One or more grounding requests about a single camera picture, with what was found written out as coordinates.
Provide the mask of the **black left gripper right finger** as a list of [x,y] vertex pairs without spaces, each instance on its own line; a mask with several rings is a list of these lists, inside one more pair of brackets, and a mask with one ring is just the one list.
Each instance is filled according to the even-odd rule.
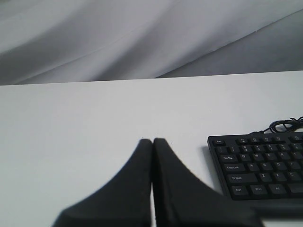
[[152,190],[159,227],[261,227],[256,212],[199,180],[165,139],[153,141]]

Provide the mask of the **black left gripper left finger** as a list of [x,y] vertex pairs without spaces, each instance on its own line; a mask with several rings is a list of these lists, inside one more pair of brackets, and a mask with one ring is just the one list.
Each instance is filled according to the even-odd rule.
[[55,227],[150,227],[152,142],[139,141],[121,170],[102,188],[64,209]]

